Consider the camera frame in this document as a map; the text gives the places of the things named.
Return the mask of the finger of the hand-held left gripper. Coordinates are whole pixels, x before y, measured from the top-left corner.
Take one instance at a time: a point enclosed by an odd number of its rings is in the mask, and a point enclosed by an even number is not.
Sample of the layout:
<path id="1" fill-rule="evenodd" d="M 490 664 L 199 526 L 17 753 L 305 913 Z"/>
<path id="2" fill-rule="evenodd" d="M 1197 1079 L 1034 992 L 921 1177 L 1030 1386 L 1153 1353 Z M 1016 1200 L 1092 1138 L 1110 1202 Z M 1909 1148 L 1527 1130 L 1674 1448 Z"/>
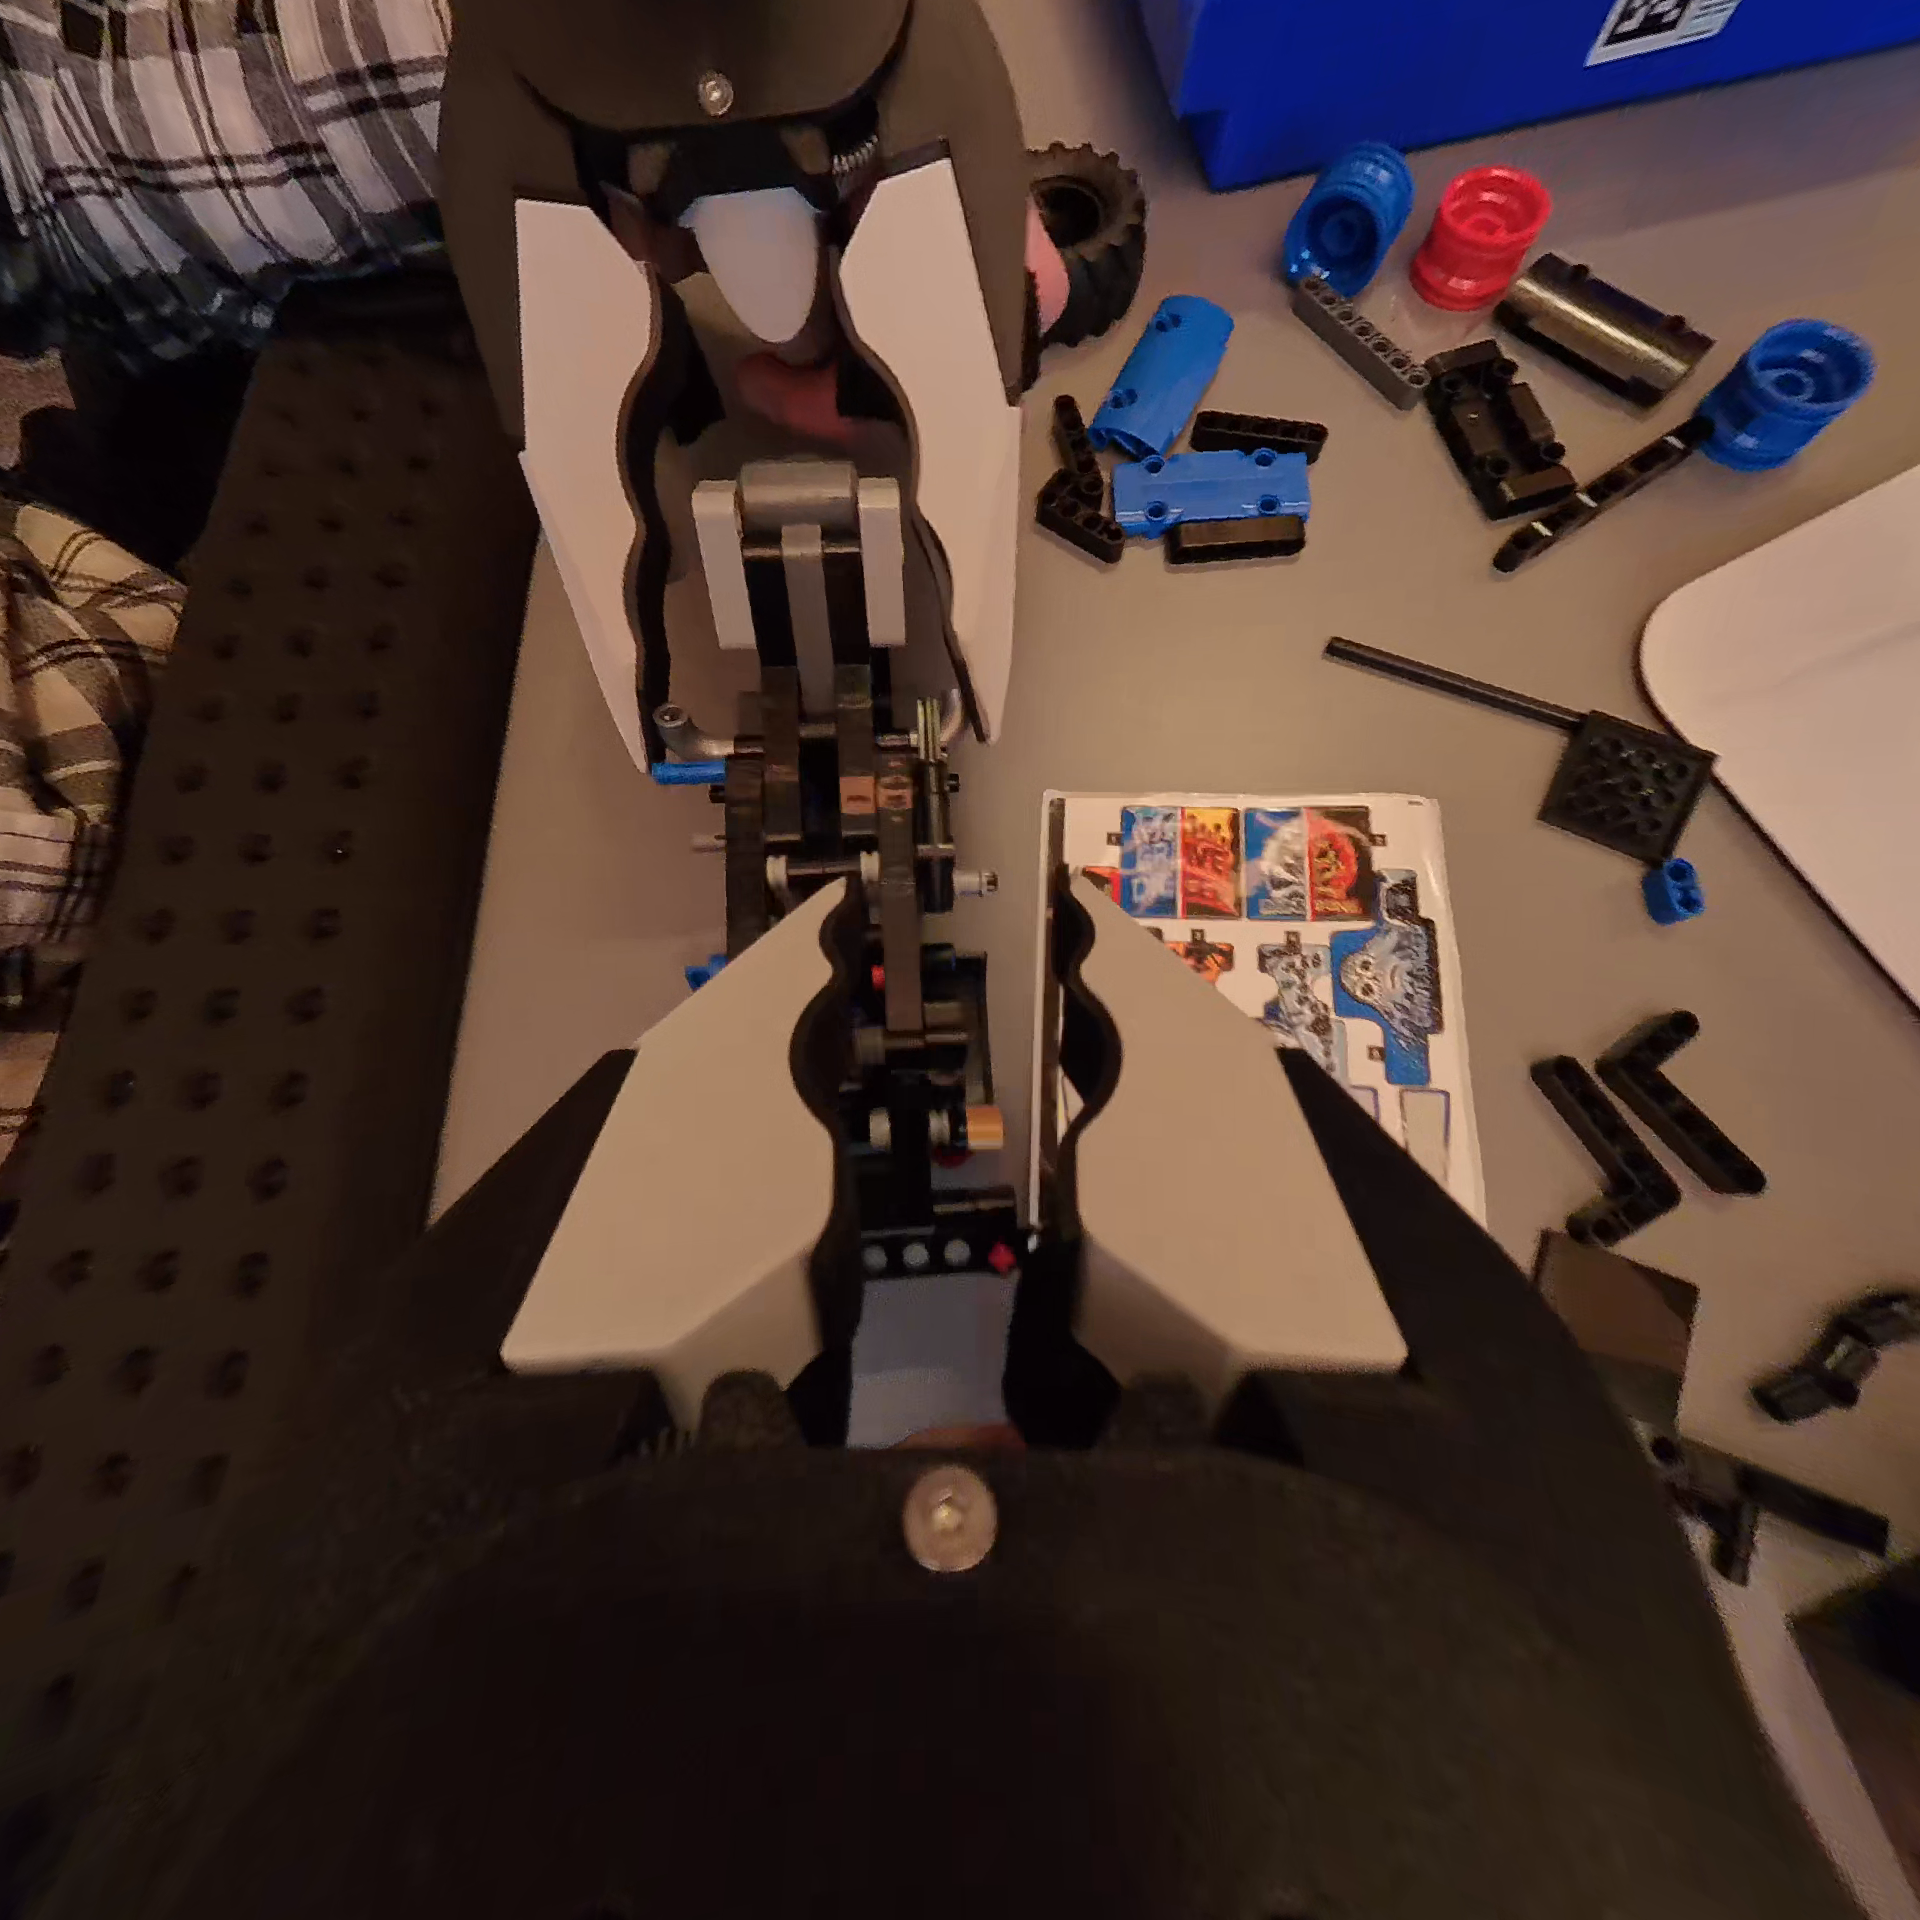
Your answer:
<path id="1" fill-rule="evenodd" d="M 900 402 L 916 526 L 943 565 L 951 655 L 970 729 L 993 743 L 1016 639 L 1022 404 L 1005 392 L 943 149 L 872 183 L 839 256 L 837 298 Z"/>
<path id="2" fill-rule="evenodd" d="M 662 423 L 648 383 L 669 345 L 657 277 L 581 202 L 518 198 L 514 246 L 518 466 L 614 732 L 648 773 L 671 569 L 654 493 Z"/>

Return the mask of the toy car chassis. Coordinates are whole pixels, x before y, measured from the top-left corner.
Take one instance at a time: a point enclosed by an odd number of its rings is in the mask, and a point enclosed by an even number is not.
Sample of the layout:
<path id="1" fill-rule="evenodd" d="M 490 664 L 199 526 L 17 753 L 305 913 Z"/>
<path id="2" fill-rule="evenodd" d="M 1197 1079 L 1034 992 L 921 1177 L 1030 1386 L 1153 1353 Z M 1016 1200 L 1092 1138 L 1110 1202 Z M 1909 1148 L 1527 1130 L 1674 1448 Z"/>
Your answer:
<path id="1" fill-rule="evenodd" d="M 953 1175 L 1000 1150 L 988 959 L 937 918 L 991 895 L 956 847 L 951 745 L 962 692 L 904 696 L 904 509 L 893 478 L 846 461 L 754 461 L 690 496 L 711 624 L 759 682 L 730 735 L 654 710 L 660 783 L 704 781 L 724 812 L 726 957 L 831 882 L 866 910 L 837 1119 L 872 1279 L 1013 1278 L 1016 1198 Z"/>

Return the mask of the person's left forearm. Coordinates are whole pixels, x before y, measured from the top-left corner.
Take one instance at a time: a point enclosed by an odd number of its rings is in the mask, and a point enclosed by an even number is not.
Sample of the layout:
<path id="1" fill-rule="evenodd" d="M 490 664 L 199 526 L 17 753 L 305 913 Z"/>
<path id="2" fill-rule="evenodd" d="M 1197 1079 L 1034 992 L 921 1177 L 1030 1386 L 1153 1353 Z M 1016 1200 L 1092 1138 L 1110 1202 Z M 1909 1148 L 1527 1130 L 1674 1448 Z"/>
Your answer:
<path id="1" fill-rule="evenodd" d="M 440 248 L 440 1 L 5 1 L 5 354 L 254 345 Z"/>

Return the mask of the blue curved toy panel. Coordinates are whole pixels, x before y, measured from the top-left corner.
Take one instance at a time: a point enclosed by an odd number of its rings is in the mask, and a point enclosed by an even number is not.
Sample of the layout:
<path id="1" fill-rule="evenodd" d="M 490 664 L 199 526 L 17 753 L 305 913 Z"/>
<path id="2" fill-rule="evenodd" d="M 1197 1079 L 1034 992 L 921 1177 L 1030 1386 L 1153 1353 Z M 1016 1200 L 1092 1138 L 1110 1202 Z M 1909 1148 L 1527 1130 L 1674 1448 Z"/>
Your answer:
<path id="1" fill-rule="evenodd" d="M 1207 396 L 1231 332 L 1231 313 L 1200 295 L 1161 298 L 1088 423 L 1090 446 L 1135 461 L 1167 454 Z"/>

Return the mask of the black short toy beam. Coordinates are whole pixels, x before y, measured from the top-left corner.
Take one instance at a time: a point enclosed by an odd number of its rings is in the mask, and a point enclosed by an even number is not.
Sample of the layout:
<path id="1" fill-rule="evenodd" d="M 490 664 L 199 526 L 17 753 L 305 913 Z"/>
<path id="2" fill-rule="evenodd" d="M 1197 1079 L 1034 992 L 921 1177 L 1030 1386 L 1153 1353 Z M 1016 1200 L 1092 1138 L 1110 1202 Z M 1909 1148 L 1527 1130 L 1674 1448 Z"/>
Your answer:
<path id="1" fill-rule="evenodd" d="M 1310 418 L 1201 409 L 1189 428 L 1191 449 L 1298 454 L 1312 466 L 1327 446 L 1327 428 Z"/>

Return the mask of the small black curved panel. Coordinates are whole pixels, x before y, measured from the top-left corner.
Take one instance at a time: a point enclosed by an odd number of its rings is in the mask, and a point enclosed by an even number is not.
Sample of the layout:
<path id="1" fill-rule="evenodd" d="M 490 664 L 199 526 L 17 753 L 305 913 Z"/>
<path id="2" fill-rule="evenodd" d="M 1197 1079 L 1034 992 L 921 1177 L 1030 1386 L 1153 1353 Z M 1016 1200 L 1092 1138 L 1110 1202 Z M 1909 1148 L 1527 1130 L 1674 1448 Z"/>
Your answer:
<path id="1" fill-rule="evenodd" d="M 1181 518 L 1162 538 L 1172 567 L 1296 559 L 1305 541 L 1308 518 L 1298 513 Z"/>

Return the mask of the black angled toy panel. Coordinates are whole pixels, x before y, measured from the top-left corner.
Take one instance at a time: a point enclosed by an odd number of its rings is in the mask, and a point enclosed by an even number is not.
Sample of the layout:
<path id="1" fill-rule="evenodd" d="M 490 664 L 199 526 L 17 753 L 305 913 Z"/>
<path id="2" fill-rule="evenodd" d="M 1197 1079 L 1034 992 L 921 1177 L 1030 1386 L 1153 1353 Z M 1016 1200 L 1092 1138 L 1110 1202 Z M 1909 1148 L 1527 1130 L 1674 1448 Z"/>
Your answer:
<path id="1" fill-rule="evenodd" d="M 1745 1583 L 1764 1520 L 1888 1557 L 1884 1516 L 1679 1432 L 1694 1284 L 1560 1232 L 1543 1237 L 1534 1284 L 1634 1428 L 1670 1511 L 1705 1528 L 1721 1580 Z"/>

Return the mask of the grey toy beam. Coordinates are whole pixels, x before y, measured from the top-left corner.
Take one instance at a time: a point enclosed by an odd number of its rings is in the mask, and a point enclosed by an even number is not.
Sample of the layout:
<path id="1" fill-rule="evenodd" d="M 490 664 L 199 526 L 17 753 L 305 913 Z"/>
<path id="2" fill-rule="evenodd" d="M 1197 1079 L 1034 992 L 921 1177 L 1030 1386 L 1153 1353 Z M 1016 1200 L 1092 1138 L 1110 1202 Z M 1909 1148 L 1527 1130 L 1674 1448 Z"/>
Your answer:
<path id="1" fill-rule="evenodd" d="M 1406 414 L 1426 402 L 1432 383 L 1426 360 L 1383 334 L 1327 280 L 1301 278 L 1289 289 L 1289 305 L 1293 318 L 1388 404 Z"/>

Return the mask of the blue toy wheel hub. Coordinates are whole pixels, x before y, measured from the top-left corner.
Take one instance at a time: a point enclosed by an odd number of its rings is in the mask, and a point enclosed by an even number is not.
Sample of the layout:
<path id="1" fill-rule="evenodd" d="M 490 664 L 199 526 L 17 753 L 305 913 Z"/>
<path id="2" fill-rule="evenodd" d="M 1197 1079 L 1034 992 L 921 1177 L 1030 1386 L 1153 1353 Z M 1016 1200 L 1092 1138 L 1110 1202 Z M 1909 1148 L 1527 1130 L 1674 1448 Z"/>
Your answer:
<path id="1" fill-rule="evenodd" d="M 1281 236 L 1287 285 L 1324 280 L 1336 296 L 1359 296 L 1399 241 L 1415 198 L 1402 152 L 1361 140 L 1312 181 Z"/>
<path id="2" fill-rule="evenodd" d="M 1750 342 L 1696 416 L 1709 428 L 1700 454 L 1737 472 L 1769 472 L 1796 458 L 1869 388 L 1868 341 L 1825 319 L 1783 319 Z"/>

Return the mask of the black perforated pad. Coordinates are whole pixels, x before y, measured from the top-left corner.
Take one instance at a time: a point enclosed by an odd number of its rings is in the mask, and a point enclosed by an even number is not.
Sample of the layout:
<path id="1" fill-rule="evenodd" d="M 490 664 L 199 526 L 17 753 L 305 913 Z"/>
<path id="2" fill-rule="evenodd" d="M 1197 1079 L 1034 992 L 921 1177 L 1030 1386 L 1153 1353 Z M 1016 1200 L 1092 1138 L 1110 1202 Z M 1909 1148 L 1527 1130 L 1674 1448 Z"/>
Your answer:
<path id="1" fill-rule="evenodd" d="M 5 1248 L 5 1916 L 136 1736 L 314 1305 L 424 1222 L 535 549 L 450 271 L 295 295 Z"/>

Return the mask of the red toy wheel hub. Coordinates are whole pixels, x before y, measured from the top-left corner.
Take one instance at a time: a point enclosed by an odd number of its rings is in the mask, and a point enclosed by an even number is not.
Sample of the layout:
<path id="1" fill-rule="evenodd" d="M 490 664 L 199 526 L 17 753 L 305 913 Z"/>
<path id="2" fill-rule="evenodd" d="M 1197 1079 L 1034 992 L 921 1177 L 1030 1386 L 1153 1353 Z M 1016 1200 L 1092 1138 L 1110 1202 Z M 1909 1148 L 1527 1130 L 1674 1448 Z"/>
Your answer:
<path id="1" fill-rule="evenodd" d="M 1527 263 L 1551 214 L 1551 191 L 1528 170 L 1480 164 L 1441 189 L 1408 282 L 1429 305 L 1471 313 L 1494 305 Z"/>

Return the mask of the black toy connector piece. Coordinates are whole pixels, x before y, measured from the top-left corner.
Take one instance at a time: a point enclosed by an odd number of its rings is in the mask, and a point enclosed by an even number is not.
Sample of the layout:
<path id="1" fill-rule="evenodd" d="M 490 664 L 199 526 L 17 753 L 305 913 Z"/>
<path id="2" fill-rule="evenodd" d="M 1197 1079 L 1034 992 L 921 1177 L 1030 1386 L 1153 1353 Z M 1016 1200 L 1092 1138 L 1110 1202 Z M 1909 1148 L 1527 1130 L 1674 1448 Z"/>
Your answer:
<path id="1" fill-rule="evenodd" d="M 1834 1308 L 1808 1348 L 1750 1383 L 1748 1398 L 1776 1423 L 1801 1423 L 1854 1407 L 1886 1351 L 1917 1340 L 1916 1287 L 1869 1292 Z"/>

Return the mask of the black curved toy panel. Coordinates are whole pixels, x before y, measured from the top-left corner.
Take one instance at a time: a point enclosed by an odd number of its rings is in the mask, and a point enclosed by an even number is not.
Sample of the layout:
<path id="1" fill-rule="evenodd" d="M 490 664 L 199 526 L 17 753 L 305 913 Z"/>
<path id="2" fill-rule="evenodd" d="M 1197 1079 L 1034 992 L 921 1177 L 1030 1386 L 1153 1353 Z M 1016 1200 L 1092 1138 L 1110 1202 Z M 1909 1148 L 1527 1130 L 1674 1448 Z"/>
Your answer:
<path id="1" fill-rule="evenodd" d="M 1553 252 L 1537 254 L 1509 280 L 1494 321 L 1639 412 L 1670 397 L 1714 349 L 1714 335 L 1685 316 L 1646 303 Z"/>

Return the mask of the black toy frame piece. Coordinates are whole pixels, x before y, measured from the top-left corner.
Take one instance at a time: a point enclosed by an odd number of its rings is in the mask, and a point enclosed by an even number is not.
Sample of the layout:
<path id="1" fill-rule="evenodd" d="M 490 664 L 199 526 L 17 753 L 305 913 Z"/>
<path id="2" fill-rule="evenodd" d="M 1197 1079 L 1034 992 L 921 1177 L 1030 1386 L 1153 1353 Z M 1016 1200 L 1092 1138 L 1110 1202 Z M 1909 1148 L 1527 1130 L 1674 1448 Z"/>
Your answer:
<path id="1" fill-rule="evenodd" d="M 1424 370 L 1429 416 L 1488 521 L 1534 516 L 1576 492 L 1564 440 L 1500 342 L 1438 351 Z"/>

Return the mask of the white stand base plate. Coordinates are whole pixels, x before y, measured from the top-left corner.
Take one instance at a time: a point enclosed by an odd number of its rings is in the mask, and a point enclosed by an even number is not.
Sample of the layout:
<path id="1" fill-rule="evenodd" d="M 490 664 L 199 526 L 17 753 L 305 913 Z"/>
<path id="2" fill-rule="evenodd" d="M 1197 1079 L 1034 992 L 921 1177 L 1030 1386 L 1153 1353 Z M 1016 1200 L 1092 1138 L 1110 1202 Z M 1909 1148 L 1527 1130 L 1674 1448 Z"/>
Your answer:
<path id="1" fill-rule="evenodd" d="M 1673 589 L 1648 704 L 1917 1004 L 1917 468 Z"/>

